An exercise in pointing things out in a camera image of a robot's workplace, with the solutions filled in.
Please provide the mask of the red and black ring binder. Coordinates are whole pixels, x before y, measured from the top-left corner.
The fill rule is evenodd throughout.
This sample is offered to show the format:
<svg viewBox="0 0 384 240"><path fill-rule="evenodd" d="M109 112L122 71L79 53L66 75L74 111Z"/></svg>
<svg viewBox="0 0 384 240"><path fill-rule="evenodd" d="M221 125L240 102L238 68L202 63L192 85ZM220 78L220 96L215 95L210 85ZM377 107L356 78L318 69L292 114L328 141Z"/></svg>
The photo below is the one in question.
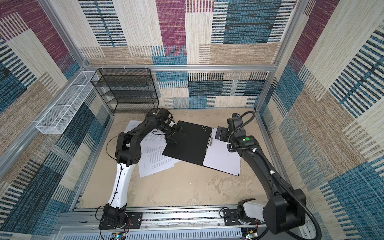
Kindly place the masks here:
<svg viewBox="0 0 384 240"><path fill-rule="evenodd" d="M177 143L168 143L163 155L204 167L203 161L213 128L183 121L179 121L178 125L183 126L185 134L176 133L173 138Z"/></svg>

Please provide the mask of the white text paper sheet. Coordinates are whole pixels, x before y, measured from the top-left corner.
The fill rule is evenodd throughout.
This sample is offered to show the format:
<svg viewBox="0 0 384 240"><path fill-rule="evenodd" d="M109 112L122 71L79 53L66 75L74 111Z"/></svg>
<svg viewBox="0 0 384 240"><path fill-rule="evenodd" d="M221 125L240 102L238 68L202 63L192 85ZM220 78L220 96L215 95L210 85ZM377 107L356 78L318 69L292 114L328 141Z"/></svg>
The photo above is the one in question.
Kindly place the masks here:
<svg viewBox="0 0 384 240"><path fill-rule="evenodd" d="M125 129L124 132L127 133L127 132L129 132L129 131L135 129L135 128L136 128L137 126L139 126L141 123L142 123L142 121L131 120L131 121L128 123L128 125L127 125L127 127L126 127L126 129Z"/></svg>
<svg viewBox="0 0 384 240"><path fill-rule="evenodd" d="M142 156L138 163L140 177L173 168L180 160L163 155L167 143L164 136L148 134L141 142Z"/></svg>

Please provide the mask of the white text paper back sheet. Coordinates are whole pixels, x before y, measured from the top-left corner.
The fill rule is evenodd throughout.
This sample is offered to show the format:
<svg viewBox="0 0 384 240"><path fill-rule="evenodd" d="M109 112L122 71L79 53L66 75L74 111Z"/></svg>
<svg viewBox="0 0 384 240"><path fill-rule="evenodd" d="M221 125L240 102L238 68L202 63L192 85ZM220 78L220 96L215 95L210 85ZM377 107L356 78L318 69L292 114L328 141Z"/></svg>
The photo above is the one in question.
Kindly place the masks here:
<svg viewBox="0 0 384 240"><path fill-rule="evenodd" d="M129 131L135 129L135 128L136 128L137 126L139 126L141 123L142 123L142 121L131 120L131 121L128 123L128 125L127 125L127 127L126 127L126 129L125 129L124 132L127 133L127 132L129 132Z"/></svg>

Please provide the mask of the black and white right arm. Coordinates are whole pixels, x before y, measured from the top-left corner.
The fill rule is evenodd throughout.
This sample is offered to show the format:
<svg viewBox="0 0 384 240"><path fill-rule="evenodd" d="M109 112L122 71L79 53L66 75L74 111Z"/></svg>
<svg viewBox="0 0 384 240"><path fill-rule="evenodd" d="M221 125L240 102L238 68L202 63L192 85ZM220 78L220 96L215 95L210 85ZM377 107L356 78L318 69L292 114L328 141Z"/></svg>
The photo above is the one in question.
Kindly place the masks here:
<svg viewBox="0 0 384 240"><path fill-rule="evenodd" d="M303 191L293 189L276 171L268 161L253 136L246 136L244 130L237 131L231 150L238 149L237 153L251 167L266 192L268 202L258 204L254 199L239 202L239 218L243 222L256 219L264 222L272 234L279 234L302 226L306 221L306 212L297 201L289 195L285 188L303 203L306 196Z"/></svg>

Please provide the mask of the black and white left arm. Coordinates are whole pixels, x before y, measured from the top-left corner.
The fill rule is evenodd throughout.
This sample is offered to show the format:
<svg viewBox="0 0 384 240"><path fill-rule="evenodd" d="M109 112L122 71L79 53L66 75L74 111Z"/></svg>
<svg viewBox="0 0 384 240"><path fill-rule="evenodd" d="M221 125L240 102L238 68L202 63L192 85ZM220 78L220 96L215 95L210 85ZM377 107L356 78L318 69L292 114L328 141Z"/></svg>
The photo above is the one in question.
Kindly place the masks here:
<svg viewBox="0 0 384 240"><path fill-rule="evenodd" d="M141 142L150 133L159 130L166 143L175 143L175 134L182 134L182 127L173 121L173 115L166 109L154 108L145 115L137 127L117 136L115 160L117 174L113 192L104 206L99 229L122 229L129 224L126 214L127 193L136 164L142 158Z"/></svg>

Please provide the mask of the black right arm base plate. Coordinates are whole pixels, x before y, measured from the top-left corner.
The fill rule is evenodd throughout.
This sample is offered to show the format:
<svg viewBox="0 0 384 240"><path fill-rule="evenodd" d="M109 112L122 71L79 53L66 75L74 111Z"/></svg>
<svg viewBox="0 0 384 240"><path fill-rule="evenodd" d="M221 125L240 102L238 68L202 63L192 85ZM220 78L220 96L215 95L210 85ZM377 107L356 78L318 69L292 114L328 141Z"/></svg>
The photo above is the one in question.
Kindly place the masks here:
<svg viewBox="0 0 384 240"><path fill-rule="evenodd" d="M229 209L228 207L221 208L219 210L219 216L224 219L225 226L258 226L264 224L263 221L256 219L244 222L240 220L239 214L236 209Z"/></svg>

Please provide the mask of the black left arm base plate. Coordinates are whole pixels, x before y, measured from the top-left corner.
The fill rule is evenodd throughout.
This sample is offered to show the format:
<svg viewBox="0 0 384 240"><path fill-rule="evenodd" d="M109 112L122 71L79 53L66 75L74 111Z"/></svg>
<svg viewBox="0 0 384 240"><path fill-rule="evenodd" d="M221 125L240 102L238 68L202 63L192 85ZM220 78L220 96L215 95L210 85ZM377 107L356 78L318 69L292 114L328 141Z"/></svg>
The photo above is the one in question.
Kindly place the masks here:
<svg viewBox="0 0 384 240"><path fill-rule="evenodd" d="M142 212L120 213L117 216L110 217L107 214L102 215L99 224L99 230L131 230L139 229L142 224Z"/></svg>

